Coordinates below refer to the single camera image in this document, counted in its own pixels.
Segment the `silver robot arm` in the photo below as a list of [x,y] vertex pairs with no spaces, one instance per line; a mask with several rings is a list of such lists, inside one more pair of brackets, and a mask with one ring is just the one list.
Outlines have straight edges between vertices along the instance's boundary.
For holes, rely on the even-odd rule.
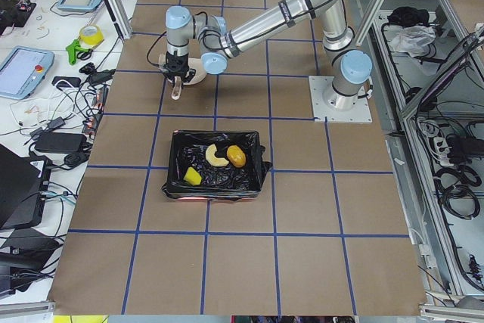
[[228,61],[303,20],[318,18],[323,46],[334,69],[334,80],[325,92],[327,104],[339,110],[344,101],[355,101],[372,70],[371,59],[355,49],[355,34],[346,21],[343,0],[280,0],[273,8],[230,30],[221,17],[192,14],[182,6],[166,11],[167,51],[160,65],[179,99],[184,85],[199,83],[206,75],[224,73]]

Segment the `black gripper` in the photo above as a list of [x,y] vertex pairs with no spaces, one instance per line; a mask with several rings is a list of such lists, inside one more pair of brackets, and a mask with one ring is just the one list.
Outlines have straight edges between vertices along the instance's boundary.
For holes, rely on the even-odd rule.
[[166,52],[164,63],[160,64],[162,74],[171,83],[179,77],[182,83],[190,82],[195,76],[195,69],[188,65],[188,54],[179,56],[178,53]]

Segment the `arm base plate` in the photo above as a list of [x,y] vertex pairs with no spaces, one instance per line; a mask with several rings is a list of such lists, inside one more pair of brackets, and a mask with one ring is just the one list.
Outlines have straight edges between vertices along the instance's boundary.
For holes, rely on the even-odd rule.
[[365,87],[342,96],[333,89],[333,76],[309,76],[313,120],[317,123],[372,123]]

